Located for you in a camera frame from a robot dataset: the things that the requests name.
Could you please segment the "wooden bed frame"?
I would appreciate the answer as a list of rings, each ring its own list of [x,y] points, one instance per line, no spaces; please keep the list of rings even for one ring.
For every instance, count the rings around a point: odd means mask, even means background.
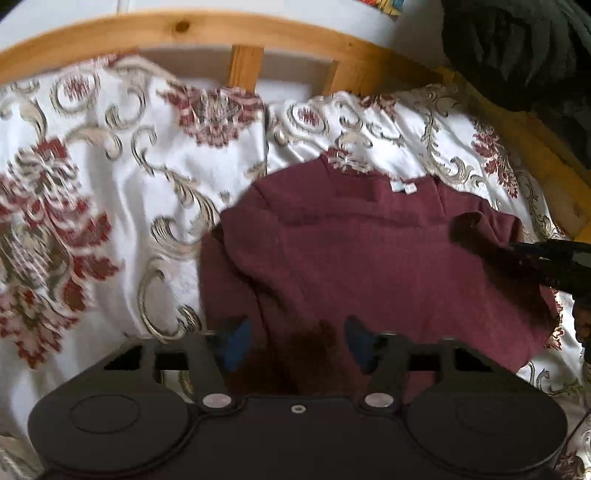
[[[486,99],[459,73],[431,70],[396,51],[297,21],[252,13],[160,10],[109,15],[55,29],[1,53],[4,84],[110,53],[170,46],[228,46],[230,86],[253,90],[266,52],[329,61],[322,92],[373,95],[393,80],[411,88],[457,85],[465,101],[507,140],[540,183],[553,218],[580,242],[590,240],[590,174],[574,153],[532,114],[509,112]]]

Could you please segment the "black garment pile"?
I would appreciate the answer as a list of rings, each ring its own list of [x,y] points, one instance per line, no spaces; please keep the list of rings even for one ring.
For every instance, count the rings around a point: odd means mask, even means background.
[[[455,70],[512,112],[533,112],[590,164],[590,4],[445,1],[442,41]]]

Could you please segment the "white floral bedspread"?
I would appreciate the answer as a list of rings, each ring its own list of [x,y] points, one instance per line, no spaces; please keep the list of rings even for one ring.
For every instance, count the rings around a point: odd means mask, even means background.
[[[127,338],[204,329],[201,236],[253,181],[329,153],[433,174],[574,237],[559,198],[459,92],[439,85],[279,102],[204,89],[132,55],[1,89],[1,475],[41,472],[26,423],[46,393]]]

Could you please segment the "maroon small shirt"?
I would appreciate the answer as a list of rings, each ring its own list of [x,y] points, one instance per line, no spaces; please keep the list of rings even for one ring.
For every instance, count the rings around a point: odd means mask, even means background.
[[[509,250],[521,238],[517,217],[430,176],[397,188],[322,156],[256,181],[201,244],[207,326],[252,325],[230,389],[361,391],[349,317],[416,343],[456,338],[520,370],[558,323],[553,294]]]

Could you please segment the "colourful wall poster right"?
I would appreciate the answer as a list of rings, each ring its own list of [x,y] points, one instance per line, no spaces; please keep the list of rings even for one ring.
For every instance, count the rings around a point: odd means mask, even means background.
[[[382,13],[390,17],[398,17],[402,14],[404,7],[404,0],[359,0],[363,4],[374,9],[380,10]]]

